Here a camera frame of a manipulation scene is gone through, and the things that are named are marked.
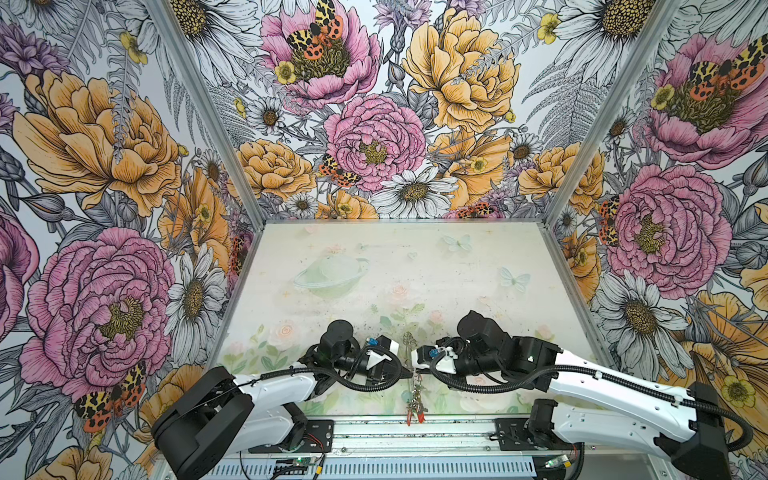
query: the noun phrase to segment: gray leaf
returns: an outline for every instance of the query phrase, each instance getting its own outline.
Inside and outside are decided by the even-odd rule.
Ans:
[[[103,225],[96,225],[95,223],[80,223],[72,230],[69,230],[64,238],[61,239],[61,243],[58,245],[59,251],[77,240],[93,240],[98,237],[104,230]]]
[[[58,406],[48,415],[48,419],[45,420],[45,424],[32,442],[32,450],[27,457],[27,477],[42,466],[42,462],[48,456],[48,451],[51,449],[56,435],[61,431],[61,427],[64,426],[71,410],[72,403],[65,396],[64,401],[59,402]]]
[[[768,203],[768,198],[758,200],[755,204]],[[739,240],[762,240],[768,237],[768,224],[757,215],[755,204],[751,204],[739,215],[733,225],[733,238]]]
[[[74,196],[78,200],[78,205],[82,208],[83,199],[88,194],[75,194]],[[114,207],[114,200],[107,194],[101,196],[101,201],[98,205],[83,210],[83,213],[86,217],[105,227],[115,227],[117,225],[118,211]]]
[[[61,389],[48,385],[33,385],[13,402],[8,412],[14,412],[19,409],[34,412],[43,406],[62,402],[68,402],[71,406],[71,400],[61,393]]]
[[[717,189],[723,195],[723,215],[725,215],[728,223],[733,225],[733,222],[739,217],[739,198],[733,190],[722,183],[717,182],[715,185],[717,185]]]

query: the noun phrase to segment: planet illustration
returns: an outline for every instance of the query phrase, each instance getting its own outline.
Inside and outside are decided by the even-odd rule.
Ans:
[[[368,273],[365,258],[352,258],[333,254],[315,260],[306,270],[296,275],[293,285],[306,288],[320,298],[339,298],[346,295]]]

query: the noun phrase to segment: black cable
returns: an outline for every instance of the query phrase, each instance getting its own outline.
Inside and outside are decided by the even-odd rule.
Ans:
[[[497,380],[497,379],[493,378],[488,373],[483,372],[482,374],[485,375],[486,379],[491,380],[494,383],[498,383],[499,385],[504,385],[506,383],[506,382],[502,382],[501,380]]]
[[[250,477],[248,476],[248,474],[245,471],[245,465],[243,465],[243,451],[242,450],[240,450],[240,470],[243,472],[243,475],[245,475],[245,478],[247,480],[250,480]]]
[[[392,377],[391,379],[387,380],[386,382],[380,383],[378,385],[368,386],[368,385],[360,385],[359,383],[350,382],[348,379],[345,379],[336,371],[331,369],[324,369],[322,367],[317,366],[306,366],[306,367],[300,367],[300,368],[293,368],[286,370],[276,370],[274,372],[267,372],[262,374],[260,377],[260,380],[268,380],[273,379],[278,376],[286,376],[286,375],[296,375],[298,373],[322,373],[323,375],[327,375],[331,377],[332,379],[336,380],[338,383],[340,383],[342,386],[345,386],[348,389],[355,390],[356,392],[381,392],[382,390],[386,390],[392,386],[394,386],[397,382],[400,380],[399,372],[402,369],[402,364],[400,363],[400,359],[395,355],[394,353],[390,352],[387,349],[384,349],[383,347],[373,345],[371,346],[371,349],[375,352],[381,353],[382,355],[388,356],[392,363],[395,364],[395,370],[398,372],[398,375]]]
[[[468,383],[459,382],[451,378],[450,376],[442,372],[439,372],[437,370],[438,362],[442,360],[444,357],[445,357],[445,350],[440,352],[429,363],[429,372],[437,380],[445,383],[447,386],[456,390],[462,390],[463,392],[470,392],[470,393],[511,392],[513,390],[517,390],[522,388],[523,386],[526,386],[527,384],[531,383],[533,380],[537,379],[540,376],[551,375],[557,372],[580,373],[580,374],[589,375],[589,376],[594,376],[598,372],[595,369],[590,369],[585,366],[552,365],[552,366],[546,366],[540,369],[536,369],[533,372],[527,374],[525,377],[515,382],[507,382],[504,385],[487,385],[487,386],[486,385],[469,385]],[[638,385],[635,382],[624,379],[620,376],[611,375],[610,373],[601,372],[601,375],[602,375],[601,378],[606,379],[609,382],[617,383],[618,385],[627,387],[629,389],[633,389],[636,392],[644,393],[645,395],[654,397],[656,399],[664,400],[665,402],[669,402],[669,403],[675,402],[675,397],[668,393],[659,392],[657,390],[650,389],[646,386]],[[705,402],[698,402],[696,400],[684,399],[682,402],[680,402],[680,404],[682,406],[690,407],[692,409],[701,410],[702,412],[707,412],[713,415],[724,417],[726,419],[730,419],[734,421],[738,426],[740,426],[742,430],[741,436],[737,440],[727,445],[729,452],[743,449],[744,447],[746,447],[752,442],[752,438],[754,437],[754,429],[752,428],[752,425],[750,425],[746,420],[739,417],[737,414],[733,412],[729,412],[728,410],[722,409],[719,406],[715,406]]]
[[[571,476],[568,477],[568,480],[576,480],[579,478],[579,475],[581,475],[581,470],[584,468],[584,442],[579,442],[576,445],[576,450],[578,451],[576,458],[576,465],[574,465],[574,469],[571,471]]]
[[[305,475],[307,470],[309,467],[305,465],[288,465],[287,467],[275,468],[270,480],[275,480],[281,475]]]

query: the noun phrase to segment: daisy center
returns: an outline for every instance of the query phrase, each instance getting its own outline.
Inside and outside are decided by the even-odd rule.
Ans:
[[[273,127],[277,123],[277,112],[274,110],[265,110],[262,119],[264,120],[264,124]]]
[[[386,160],[386,146],[381,145],[378,141],[372,141],[370,145],[360,142],[358,147],[361,154],[366,156],[366,163],[368,165],[383,164]]]
[[[619,38],[634,37],[656,0],[613,0],[603,11],[603,28]]]
[[[205,11],[196,0],[170,0],[170,6],[186,36],[199,35],[205,29]]]
[[[400,199],[408,202],[415,202],[427,196],[429,189],[426,184],[405,185],[400,192]]]
[[[312,78],[322,78],[334,75],[342,78],[351,63],[349,52],[344,48],[343,41],[330,40],[331,46],[323,46],[323,56],[315,60],[304,57],[301,51],[294,51],[291,62],[296,68],[298,79],[309,82]]]
[[[220,172],[219,172],[219,166],[216,165],[216,162],[210,162],[206,166],[205,171],[206,171],[206,174],[208,175],[208,178],[210,178],[214,182],[218,182],[219,181],[219,173]]]
[[[101,335],[113,339],[114,336],[121,333],[125,335],[125,338],[133,339],[136,330],[139,329],[144,320],[144,309],[141,308],[141,302],[128,297],[120,302],[112,303],[108,308],[111,318],[109,323],[98,328]]]
[[[664,245],[664,235],[660,235],[664,232],[664,225],[654,223],[650,214],[640,220],[640,225],[640,233],[635,236],[634,241],[645,253],[657,253]]]
[[[528,145],[518,145],[512,151],[512,157],[515,160],[521,160],[522,158],[526,158],[530,153],[531,148]]]
[[[627,128],[627,124],[624,123],[623,120],[616,120],[613,125],[611,125],[611,129],[608,130],[608,133],[612,137],[618,137],[619,135],[624,133],[624,130]]]
[[[187,318],[197,318],[197,314],[203,309],[203,283],[198,279],[192,280],[184,294],[184,313]]]
[[[624,306],[624,313],[627,314],[629,323],[635,332],[650,335],[656,331],[656,317],[651,313],[648,305],[638,300],[630,300]]]

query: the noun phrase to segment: purple thistle flower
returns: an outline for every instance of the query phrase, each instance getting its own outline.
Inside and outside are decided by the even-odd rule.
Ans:
[[[69,60],[46,40],[28,35],[18,25],[0,22],[0,63],[13,68],[22,77],[41,76],[50,70],[56,75],[69,71]]]
[[[488,0],[449,0],[449,8],[455,8],[457,12],[466,10],[470,17],[482,17],[488,7]]]
[[[18,108],[13,106],[13,100],[8,98],[8,94],[0,94],[0,134],[11,134],[13,127],[13,114]]]
[[[379,14],[376,25],[381,28],[405,21],[412,30],[429,22],[432,0],[379,0],[374,7]]]

